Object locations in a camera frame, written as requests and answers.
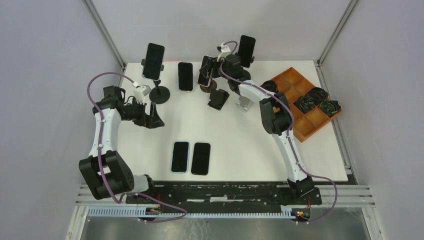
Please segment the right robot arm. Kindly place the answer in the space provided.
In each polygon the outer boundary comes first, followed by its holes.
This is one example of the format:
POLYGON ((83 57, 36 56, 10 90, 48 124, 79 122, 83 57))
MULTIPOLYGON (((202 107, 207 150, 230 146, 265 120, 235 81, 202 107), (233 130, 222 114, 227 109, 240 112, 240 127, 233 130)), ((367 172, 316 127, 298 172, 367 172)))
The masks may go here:
POLYGON ((285 94, 257 85, 250 73, 242 67, 240 57, 235 54, 203 57, 198 84, 206 87, 219 77, 227 80, 231 91, 259 106, 262 126, 275 140, 287 170, 289 199, 295 204, 302 204, 309 198, 315 185, 305 170, 295 144, 295 117, 285 94))

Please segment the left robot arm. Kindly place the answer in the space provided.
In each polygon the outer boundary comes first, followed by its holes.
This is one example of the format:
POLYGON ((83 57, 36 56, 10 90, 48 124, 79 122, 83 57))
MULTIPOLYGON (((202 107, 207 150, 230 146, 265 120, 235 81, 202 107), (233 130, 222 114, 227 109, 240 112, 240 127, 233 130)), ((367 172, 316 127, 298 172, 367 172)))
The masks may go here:
POLYGON ((145 204, 153 203, 157 190, 148 185, 146 175, 138 180, 118 153, 118 132, 122 121, 129 121, 147 129, 165 125, 157 113, 156 104, 150 104, 146 113, 146 96, 151 89, 147 85, 137 87, 133 95, 125 99, 126 91, 117 86, 104 87, 102 100, 94 103, 95 134, 88 157, 78 163, 78 168, 88 188, 96 200, 110 198, 138 190, 138 197, 145 204))

